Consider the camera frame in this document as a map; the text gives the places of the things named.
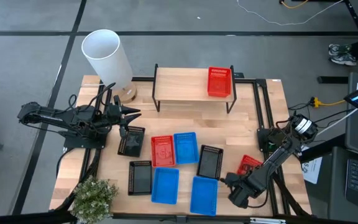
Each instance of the green plant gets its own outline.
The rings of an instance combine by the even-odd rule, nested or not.
[[[112,199],[118,194],[118,187],[107,180],[96,180],[90,176],[74,189],[74,208],[71,211],[80,222],[97,223],[110,214]]]

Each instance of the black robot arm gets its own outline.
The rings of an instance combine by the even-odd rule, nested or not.
[[[285,128],[272,128],[268,135],[268,143],[279,146],[277,150],[259,167],[245,175],[227,173],[221,179],[230,189],[229,200],[241,208],[248,207],[248,198],[257,198],[268,185],[272,174],[294,152],[300,152],[301,146],[312,142],[317,135],[317,125],[301,114],[294,115],[287,121]]]
[[[141,115],[138,113],[140,110],[121,105],[118,96],[114,96],[114,104],[108,103],[106,105],[107,109],[104,113],[91,105],[97,97],[101,97],[112,86],[114,86],[114,83],[95,96],[88,105],[77,106],[76,108],[73,107],[76,100],[72,103],[69,102],[69,107],[65,110],[40,106],[36,102],[27,103],[22,106],[17,118],[19,118],[20,123],[27,126],[30,126],[29,124],[46,123],[67,129],[67,131],[58,131],[60,135],[66,138],[65,147],[104,147],[106,135],[113,125],[120,126],[119,132],[123,138],[126,136],[128,124]]]

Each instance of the wooden board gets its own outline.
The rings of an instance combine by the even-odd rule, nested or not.
[[[233,90],[227,97],[208,96],[207,85],[208,68],[158,68],[154,98],[156,100],[233,102]]]
[[[84,76],[83,83],[99,83],[97,76]],[[142,110],[142,116],[131,125],[145,127],[145,139],[140,158],[117,155],[119,145],[118,128],[114,127],[108,137],[106,148],[102,150],[98,170],[99,179],[109,179],[119,187],[119,195],[112,203],[113,213],[143,214],[192,214],[190,213],[191,183],[196,174],[196,164],[178,165],[180,184],[177,205],[152,203],[149,195],[128,196],[128,170],[130,161],[151,160],[150,138],[152,136],[194,131],[197,134],[199,147],[202,144],[224,149],[221,177],[227,172],[235,172],[244,154],[263,161],[263,155],[257,145],[256,129],[258,128],[255,109],[254,92],[251,84],[236,84],[237,101],[230,114],[226,113],[222,102],[165,102],[161,112],[156,112],[152,94],[152,82],[135,82],[137,98],[128,106]],[[288,118],[287,103],[280,80],[267,80],[268,93],[274,121]],[[96,86],[81,88],[78,104],[88,104],[97,93]],[[262,109],[264,101],[260,94]],[[75,149],[67,154],[60,166],[59,175],[52,195],[50,208],[59,206],[64,198],[73,190],[80,176],[84,149]],[[300,163],[295,157],[283,164],[285,182],[295,200],[311,213],[306,187]],[[271,205],[268,200],[262,208],[237,208],[227,196],[230,190],[219,183],[218,206],[216,215],[260,215],[271,216]],[[282,209],[280,191],[276,188],[279,210]],[[250,199],[249,205],[259,205],[265,199],[263,193],[257,199]]]

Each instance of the yellow cable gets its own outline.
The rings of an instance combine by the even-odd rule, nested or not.
[[[340,103],[343,103],[345,102],[344,100],[341,100],[341,101],[338,101],[338,102],[335,102],[335,103],[320,103],[321,105],[323,106],[334,106],[334,105],[338,105]]]
[[[289,9],[296,9],[296,8],[298,8],[298,7],[302,6],[302,5],[304,5],[304,3],[308,2],[308,1],[309,1],[309,0],[305,0],[303,3],[301,3],[301,4],[297,5],[297,6],[287,6],[284,1],[282,1],[281,3],[282,3],[285,7],[289,8]]]
[[[318,108],[319,106],[334,106],[334,105],[338,105],[340,103],[345,102],[344,100],[341,100],[341,101],[338,101],[338,102],[335,102],[335,103],[323,103],[323,102],[319,101],[317,97],[313,97],[312,100],[313,100],[313,107],[314,108]]]

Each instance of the white cable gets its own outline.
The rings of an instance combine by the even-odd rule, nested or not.
[[[340,2],[343,2],[344,0],[340,0],[338,2],[335,2],[334,4],[328,6],[327,8],[323,9],[322,11],[319,11],[318,13],[316,13],[314,16],[310,17],[308,20],[304,21],[304,22],[297,22],[297,23],[287,23],[287,24],[281,24],[281,23],[278,23],[278,22],[272,22],[272,21],[268,21],[267,19],[265,19],[263,16],[259,15],[258,13],[256,12],[252,12],[252,11],[248,11],[248,9],[246,9],[245,7],[241,6],[240,3],[239,3],[239,0],[237,0],[237,4],[243,8],[243,10],[245,10],[246,12],[248,13],[252,13],[252,14],[255,14],[259,17],[261,17],[264,21],[268,22],[268,23],[271,23],[271,24],[277,24],[279,26],[288,26],[288,25],[300,25],[300,24],[305,24],[307,22],[309,22],[309,20],[311,20],[312,18],[316,17],[318,14],[324,12],[325,10],[329,9],[330,7],[333,7],[335,6],[336,4],[339,4]]]
[[[316,136],[319,136],[320,134],[322,134],[323,132],[327,131],[328,129],[332,128],[333,126],[335,126],[336,124],[338,124],[339,122],[345,120],[348,116],[352,115],[354,112],[356,112],[358,109],[354,109],[352,112],[348,113],[345,117],[341,118],[339,121],[336,121],[335,123],[333,123],[332,125],[328,126],[327,128],[323,129],[322,131],[320,131],[319,133],[317,133]]]
[[[83,86],[101,86],[101,85],[104,85],[104,84],[82,84],[81,87],[83,87]]]

